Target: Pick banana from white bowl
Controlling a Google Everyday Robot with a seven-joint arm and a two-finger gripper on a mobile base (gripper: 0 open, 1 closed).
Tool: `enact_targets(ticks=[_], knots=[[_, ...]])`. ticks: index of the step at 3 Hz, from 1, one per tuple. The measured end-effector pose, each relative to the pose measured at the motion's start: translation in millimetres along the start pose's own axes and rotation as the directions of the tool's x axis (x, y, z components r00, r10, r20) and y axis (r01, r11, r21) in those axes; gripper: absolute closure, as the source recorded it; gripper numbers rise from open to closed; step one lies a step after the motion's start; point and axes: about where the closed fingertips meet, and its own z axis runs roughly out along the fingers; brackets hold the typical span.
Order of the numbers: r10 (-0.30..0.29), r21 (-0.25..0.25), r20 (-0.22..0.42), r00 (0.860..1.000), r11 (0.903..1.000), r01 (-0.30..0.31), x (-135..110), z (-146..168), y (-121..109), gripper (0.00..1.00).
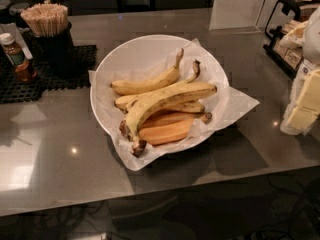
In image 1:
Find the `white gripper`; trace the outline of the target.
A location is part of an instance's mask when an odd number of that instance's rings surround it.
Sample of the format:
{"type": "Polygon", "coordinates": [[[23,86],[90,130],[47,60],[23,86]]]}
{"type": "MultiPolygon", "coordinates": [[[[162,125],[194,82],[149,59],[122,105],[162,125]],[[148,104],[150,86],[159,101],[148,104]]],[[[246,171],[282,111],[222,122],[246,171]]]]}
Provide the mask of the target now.
{"type": "MultiPolygon", "coordinates": [[[[302,48],[302,57],[315,66],[320,65],[320,7],[309,19],[298,24],[280,40],[283,48],[302,48]]],[[[320,70],[309,73],[288,117],[290,127],[307,130],[320,115],[320,70]]]]}

